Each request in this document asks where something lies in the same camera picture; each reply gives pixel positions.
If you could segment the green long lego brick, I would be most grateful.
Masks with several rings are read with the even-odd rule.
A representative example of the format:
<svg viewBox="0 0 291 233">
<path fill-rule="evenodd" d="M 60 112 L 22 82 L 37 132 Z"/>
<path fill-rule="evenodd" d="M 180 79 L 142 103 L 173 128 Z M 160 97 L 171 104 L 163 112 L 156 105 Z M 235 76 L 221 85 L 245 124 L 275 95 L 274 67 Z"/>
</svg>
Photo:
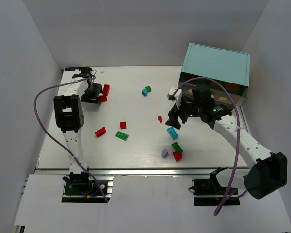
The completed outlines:
<svg viewBox="0 0 291 233">
<path fill-rule="evenodd" d="M 183 153 L 183 149 L 181 148 L 181 146 L 177 142 L 171 144 L 171 146 L 176 153 L 178 153 L 178 154 Z"/>
</svg>

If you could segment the red curved lego piece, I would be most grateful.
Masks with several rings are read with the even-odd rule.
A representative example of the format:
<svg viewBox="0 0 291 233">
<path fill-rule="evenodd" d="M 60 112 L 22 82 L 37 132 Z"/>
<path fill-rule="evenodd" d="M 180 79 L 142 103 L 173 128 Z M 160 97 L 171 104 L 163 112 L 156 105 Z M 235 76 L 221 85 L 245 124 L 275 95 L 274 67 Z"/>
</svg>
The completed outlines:
<svg viewBox="0 0 291 233">
<path fill-rule="evenodd" d="M 106 133 L 106 129 L 105 127 L 100 128 L 99 130 L 97 130 L 95 132 L 95 136 L 96 137 L 101 137 L 102 135 L 104 135 Z"/>
</svg>

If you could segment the red rounded lego brick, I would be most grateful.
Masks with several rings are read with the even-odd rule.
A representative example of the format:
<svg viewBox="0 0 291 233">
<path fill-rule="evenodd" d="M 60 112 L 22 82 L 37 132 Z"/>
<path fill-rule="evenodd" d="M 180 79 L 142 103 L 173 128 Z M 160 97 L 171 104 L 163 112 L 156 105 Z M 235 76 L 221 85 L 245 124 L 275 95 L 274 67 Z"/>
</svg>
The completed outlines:
<svg viewBox="0 0 291 233">
<path fill-rule="evenodd" d="M 173 152 L 173 157 L 175 159 L 176 162 L 179 162 L 182 160 L 183 155 L 181 153 L 177 153 L 176 151 Z"/>
</svg>

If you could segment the small red square lego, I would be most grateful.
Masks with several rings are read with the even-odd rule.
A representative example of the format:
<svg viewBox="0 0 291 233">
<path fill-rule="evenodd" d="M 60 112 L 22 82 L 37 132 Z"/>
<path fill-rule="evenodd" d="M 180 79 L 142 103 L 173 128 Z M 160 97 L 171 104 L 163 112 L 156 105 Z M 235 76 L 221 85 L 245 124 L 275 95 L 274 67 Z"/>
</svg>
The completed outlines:
<svg viewBox="0 0 291 233">
<path fill-rule="evenodd" d="M 120 128 L 121 129 L 125 129 L 127 126 L 126 126 L 126 122 L 120 122 Z"/>
</svg>

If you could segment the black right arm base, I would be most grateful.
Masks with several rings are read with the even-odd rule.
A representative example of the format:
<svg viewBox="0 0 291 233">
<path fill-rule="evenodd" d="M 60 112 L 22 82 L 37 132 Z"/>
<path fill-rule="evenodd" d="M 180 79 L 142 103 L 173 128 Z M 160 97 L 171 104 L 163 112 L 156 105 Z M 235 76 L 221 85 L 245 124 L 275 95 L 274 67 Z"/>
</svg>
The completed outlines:
<svg viewBox="0 0 291 233">
<path fill-rule="evenodd" d="M 223 199 L 227 184 L 220 184 L 218 175 L 223 171 L 229 171 L 227 167 L 219 167 L 216 170 L 200 170 L 193 174 L 192 186 L 188 190 L 193 193 L 194 206 L 217 206 Z"/>
</svg>

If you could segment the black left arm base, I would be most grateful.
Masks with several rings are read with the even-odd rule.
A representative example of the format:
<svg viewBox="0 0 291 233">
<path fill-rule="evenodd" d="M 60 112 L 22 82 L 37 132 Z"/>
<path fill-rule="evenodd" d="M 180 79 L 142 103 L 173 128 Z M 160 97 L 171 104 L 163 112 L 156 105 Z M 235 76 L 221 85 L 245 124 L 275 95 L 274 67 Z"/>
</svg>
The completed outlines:
<svg viewBox="0 0 291 233">
<path fill-rule="evenodd" d="M 88 182 L 71 182 L 68 177 L 63 177 L 64 189 L 61 202 L 62 203 L 103 203 L 106 204 L 103 191 L 106 199 L 109 200 L 112 193 L 111 180 L 98 180 L 98 184 L 92 179 Z"/>
</svg>

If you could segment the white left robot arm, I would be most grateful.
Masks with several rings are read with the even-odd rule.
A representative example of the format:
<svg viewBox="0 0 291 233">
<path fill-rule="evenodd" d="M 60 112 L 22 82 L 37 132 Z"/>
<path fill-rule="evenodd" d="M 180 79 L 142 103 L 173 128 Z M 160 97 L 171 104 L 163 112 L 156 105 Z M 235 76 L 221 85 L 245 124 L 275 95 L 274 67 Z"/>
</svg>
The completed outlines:
<svg viewBox="0 0 291 233">
<path fill-rule="evenodd" d="M 69 150 L 70 169 L 73 174 L 81 174 L 88 165 L 86 163 L 81 140 L 81 129 L 84 126 L 82 103 L 98 104 L 103 87 L 93 81 L 76 81 L 68 85 L 67 90 L 54 97 L 54 113 L 57 127 L 63 133 L 66 147 Z"/>
</svg>

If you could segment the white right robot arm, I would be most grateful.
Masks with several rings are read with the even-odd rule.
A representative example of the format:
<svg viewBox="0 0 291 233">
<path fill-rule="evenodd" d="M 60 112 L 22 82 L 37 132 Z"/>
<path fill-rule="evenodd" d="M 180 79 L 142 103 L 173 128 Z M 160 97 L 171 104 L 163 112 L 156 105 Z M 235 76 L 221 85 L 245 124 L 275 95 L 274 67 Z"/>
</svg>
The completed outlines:
<svg viewBox="0 0 291 233">
<path fill-rule="evenodd" d="M 192 88 L 193 98 L 183 96 L 182 90 L 170 88 L 168 99 L 175 104 L 168 113 L 166 125 L 180 129 L 188 118 L 198 117 L 219 133 L 246 162 L 249 173 L 243 183 L 249 194 L 261 199 L 287 184 L 287 157 L 273 153 L 262 146 L 237 124 L 232 111 L 223 104 L 216 104 L 210 88 L 199 85 Z"/>
</svg>

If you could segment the large red lego brick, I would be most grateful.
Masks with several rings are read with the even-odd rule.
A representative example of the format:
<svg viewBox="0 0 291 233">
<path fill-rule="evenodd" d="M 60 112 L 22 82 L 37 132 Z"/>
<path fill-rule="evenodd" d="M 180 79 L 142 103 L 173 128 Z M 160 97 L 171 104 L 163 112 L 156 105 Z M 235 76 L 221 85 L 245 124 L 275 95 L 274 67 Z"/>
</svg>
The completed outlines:
<svg viewBox="0 0 291 233">
<path fill-rule="evenodd" d="M 105 84 L 104 87 L 103 87 L 102 94 L 105 95 L 105 96 L 108 96 L 109 91 L 110 91 L 110 86 L 108 84 Z"/>
</svg>

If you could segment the lilac lego piece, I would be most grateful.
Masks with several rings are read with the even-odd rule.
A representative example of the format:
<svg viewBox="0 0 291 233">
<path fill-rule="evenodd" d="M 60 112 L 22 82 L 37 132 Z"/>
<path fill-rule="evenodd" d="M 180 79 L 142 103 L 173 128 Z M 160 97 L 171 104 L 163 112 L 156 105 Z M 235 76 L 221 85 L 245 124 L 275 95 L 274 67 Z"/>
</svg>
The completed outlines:
<svg viewBox="0 0 291 233">
<path fill-rule="evenodd" d="M 169 155 L 169 151 L 167 149 L 164 149 L 162 152 L 161 152 L 161 155 L 163 158 L 166 158 L 168 155 Z"/>
</svg>

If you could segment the dark corner label sticker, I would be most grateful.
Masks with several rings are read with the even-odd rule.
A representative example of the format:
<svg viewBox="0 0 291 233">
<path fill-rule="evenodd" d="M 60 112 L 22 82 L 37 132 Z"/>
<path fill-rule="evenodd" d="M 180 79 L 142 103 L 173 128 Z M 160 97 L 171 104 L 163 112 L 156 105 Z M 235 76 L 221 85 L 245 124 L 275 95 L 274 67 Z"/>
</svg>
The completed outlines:
<svg viewBox="0 0 291 233">
<path fill-rule="evenodd" d="M 80 71 L 80 69 L 81 69 L 80 67 L 65 67 L 64 71 L 65 72 L 70 72 L 70 71 L 74 72 L 74 71 Z"/>
</svg>

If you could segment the small cyan lego brick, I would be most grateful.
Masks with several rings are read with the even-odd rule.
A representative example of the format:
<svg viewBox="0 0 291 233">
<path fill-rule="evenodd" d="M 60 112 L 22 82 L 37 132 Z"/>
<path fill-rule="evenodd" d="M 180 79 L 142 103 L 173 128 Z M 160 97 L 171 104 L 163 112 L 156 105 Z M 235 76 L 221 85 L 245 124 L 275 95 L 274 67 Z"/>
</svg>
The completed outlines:
<svg viewBox="0 0 291 233">
<path fill-rule="evenodd" d="M 143 96 L 147 96 L 148 92 L 145 89 L 143 89 L 142 94 L 143 94 Z"/>
</svg>

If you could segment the small green lego brick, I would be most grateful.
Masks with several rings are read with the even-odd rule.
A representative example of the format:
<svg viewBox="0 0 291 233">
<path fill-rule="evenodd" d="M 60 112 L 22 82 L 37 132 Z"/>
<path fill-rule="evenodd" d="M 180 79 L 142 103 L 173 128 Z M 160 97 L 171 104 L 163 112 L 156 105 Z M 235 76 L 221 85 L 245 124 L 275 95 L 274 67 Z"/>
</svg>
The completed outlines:
<svg viewBox="0 0 291 233">
<path fill-rule="evenodd" d="M 152 91 L 150 86 L 146 86 L 145 89 L 146 89 L 147 92 L 151 92 Z"/>
</svg>

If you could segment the green flat lego plate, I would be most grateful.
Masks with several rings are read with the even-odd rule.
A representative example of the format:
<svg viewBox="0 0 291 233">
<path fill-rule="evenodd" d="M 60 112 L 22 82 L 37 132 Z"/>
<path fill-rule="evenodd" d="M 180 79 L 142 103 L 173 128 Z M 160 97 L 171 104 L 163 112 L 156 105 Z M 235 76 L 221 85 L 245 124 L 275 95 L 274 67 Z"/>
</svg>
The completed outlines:
<svg viewBox="0 0 291 233">
<path fill-rule="evenodd" d="M 117 133 L 116 133 L 116 135 L 115 135 L 115 137 L 117 137 L 117 138 L 119 138 L 119 139 L 122 139 L 122 140 L 124 140 L 124 141 L 126 141 L 127 139 L 128 139 L 128 134 L 126 134 L 126 133 L 123 133 L 123 132 L 121 132 L 121 131 L 118 131 Z"/>
</svg>

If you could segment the teal drawer organizer box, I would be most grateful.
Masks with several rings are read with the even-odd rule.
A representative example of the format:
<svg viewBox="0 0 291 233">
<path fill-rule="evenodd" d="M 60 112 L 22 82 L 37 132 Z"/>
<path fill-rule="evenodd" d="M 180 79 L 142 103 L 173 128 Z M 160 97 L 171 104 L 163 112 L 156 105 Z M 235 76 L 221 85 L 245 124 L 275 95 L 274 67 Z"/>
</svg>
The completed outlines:
<svg viewBox="0 0 291 233">
<path fill-rule="evenodd" d="M 178 86 L 195 77 L 216 80 L 232 96 L 235 104 L 242 106 L 247 100 L 250 54 L 190 43 Z"/>
</svg>

